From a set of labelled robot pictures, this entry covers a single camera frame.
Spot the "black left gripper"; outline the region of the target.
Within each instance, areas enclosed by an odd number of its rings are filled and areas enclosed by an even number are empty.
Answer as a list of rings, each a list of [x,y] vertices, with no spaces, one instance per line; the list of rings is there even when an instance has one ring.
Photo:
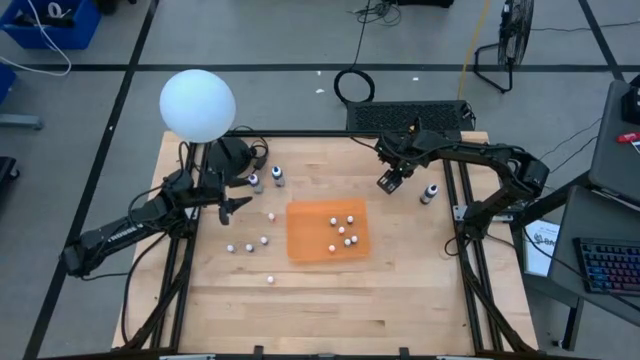
[[[212,188],[216,204],[219,207],[218,215],[222,225],[230,223],[231,210],[238,210],[242,206],[249,203],[253,197],[230,198],[226,195],[226,185],[224,182],[224,174],[222,172],[207,172],[205,174],[205,183],[208,188]]]

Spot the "black vented computer case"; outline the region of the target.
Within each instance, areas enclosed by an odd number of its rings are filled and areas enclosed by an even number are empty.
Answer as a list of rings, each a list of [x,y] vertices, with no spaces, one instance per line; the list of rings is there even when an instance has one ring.
[[[476,123],[471,106],[463,100],[362,102],[347,105],[349,131],[403,130],[419,120],[436,132],[471,131]]]

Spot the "orange translucent plastic bin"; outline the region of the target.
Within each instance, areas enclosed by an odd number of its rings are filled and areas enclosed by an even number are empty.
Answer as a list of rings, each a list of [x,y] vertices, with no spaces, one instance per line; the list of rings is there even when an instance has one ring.
[[[354,223],[348,224],[351,215]],[[330,218],[337,225],[330,225]],[[345,227],[345,234],[338,228]],[[325,201],[295,201],[286,207],[287,255],[294,263],[326,263],[366,258],[371,252],[367,206],[363,198]],[[358,236],[358,242],[345,247],[344,240]],[[330,253],[329,245],[336,251]]]

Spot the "silver mounting plate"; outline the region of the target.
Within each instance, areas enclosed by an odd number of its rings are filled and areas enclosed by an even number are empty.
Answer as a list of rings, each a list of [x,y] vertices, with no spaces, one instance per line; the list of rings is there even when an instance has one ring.
[[[480,205],[455,205],[452,207],[454,219],[458,222],[509,223],[514,220],[514,215],[508,212],[496,212],[483,209]]]

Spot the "white globe table lamp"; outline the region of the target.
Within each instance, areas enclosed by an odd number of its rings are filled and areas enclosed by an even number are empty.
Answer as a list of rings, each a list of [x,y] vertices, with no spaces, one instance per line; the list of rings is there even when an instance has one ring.
[[[173,75],[159,97],[161,118],[181,139],[211,145],[205,169],[223,177],[227,184],[247,170],[251,161],[248,145],[229,138],[236,116],[231,88],[219,76],[201,69]]]

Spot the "black floor fan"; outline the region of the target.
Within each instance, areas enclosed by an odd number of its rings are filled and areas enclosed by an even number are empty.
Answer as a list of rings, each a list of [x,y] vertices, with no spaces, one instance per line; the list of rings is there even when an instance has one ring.
[[[513,89],[513,71],[522,63],[532,29],[535,0],[505,0],[501,11],[497,43],[478,47],[474,52],[473,73],[497,89],[501,94]],[[508,73],[508,87],[504,88],[480,72],[479,57],[483,51],[496,48],[497,61]]]

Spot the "white printed paper sheet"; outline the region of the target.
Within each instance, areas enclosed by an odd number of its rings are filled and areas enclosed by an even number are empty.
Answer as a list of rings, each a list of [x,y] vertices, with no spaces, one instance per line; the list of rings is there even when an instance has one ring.
[[[524,273],[547,277],[551,266],[560,226],[536,220],[524,230]]]

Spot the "grey office desk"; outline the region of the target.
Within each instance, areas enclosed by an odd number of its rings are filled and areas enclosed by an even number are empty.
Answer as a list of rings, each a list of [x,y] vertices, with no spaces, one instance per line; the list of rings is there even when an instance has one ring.
[[[609,86],[589,179],[596,187],[640,206],[640,152],[632,144],[617,142],[620,135],[640,132],[640,124],[623,117],[623,97],[631,89],[621,80]]]
[[[576,271],[579,270],[575,238],[629,240],[640,245],[640,212],[583,188],[572,188],[553,254],[555,261],[548,272],[548,278],[556,285],[602,310],[640,326],[639,310],[611,296],[588,293],[583,280],[565,267],[569,265]]]

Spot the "blue plastic storage bin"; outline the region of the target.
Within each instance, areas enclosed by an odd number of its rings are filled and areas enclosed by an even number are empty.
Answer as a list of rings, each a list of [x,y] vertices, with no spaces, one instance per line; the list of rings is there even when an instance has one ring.
[[[0,15],[0,30],[24,49],[45,49],[46,35],[62,50],[86,49],[101,20],[93,0],[11,0]]]
[[[7,65],[0,62],[0,104],[5,100],[16,80],[16,73]]]

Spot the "black computer keyboard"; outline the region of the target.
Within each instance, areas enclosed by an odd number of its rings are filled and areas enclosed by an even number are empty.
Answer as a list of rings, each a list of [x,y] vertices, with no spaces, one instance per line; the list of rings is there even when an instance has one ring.
[[[573,239],[585,290],[640,297],[640,241]]]

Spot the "black aluminium table frame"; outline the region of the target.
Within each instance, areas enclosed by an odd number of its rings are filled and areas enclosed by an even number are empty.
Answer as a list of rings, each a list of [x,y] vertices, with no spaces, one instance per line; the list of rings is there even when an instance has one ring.
[[[221,225],[206,208],[191,242],[151,238],[129,288],[125,321],[137,331],[160,296],[165,273],[193,251],[190,279],[170,305],[156,336],[181,352],[391,355],[470,355],[506,349],[482,305],[469,298],[452,240],[453,202],[483,199],[499,186],[487,167],[433,163],[393,194],[377,187],[384,166],[371,140],[336,131],[274,131],[269,161],[283,168],[284,187],[262,194]],[[438,194],[420,202],[425,188]],[[299,264],[286,251],[292,201],[363,198],[371,252],[353,261]],[[268,214],[276,215],[270,222]],[[267,245],[260,238],[269,239]],[[236,247],[229,253],[226,247]],[[247,252],[246,244],[254,246]],[[267,277],[275,283],[267,283]]]

